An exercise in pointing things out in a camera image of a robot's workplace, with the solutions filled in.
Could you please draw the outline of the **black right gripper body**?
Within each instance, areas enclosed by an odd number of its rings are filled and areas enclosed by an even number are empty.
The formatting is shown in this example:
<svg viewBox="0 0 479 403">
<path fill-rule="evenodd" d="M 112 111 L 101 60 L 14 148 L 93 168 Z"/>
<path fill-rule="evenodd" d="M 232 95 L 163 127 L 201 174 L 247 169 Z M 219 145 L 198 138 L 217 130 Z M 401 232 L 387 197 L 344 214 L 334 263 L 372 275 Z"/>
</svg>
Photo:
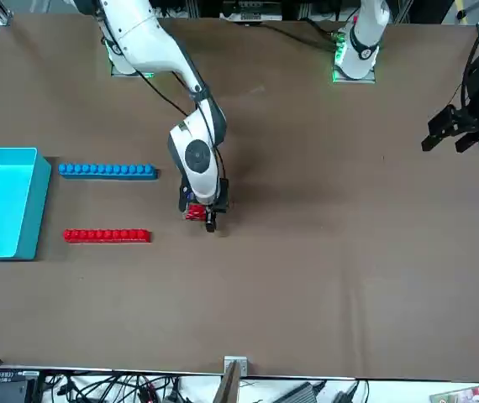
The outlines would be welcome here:
<svg viewBox="0 0 479 403">
<path fill-rule="evenodd" d="M 229 209 L 229 180 L 220 179 L 215 194 L 210 198 L 208 210 L 215 213 L 226 213 Z"/>
</svg>

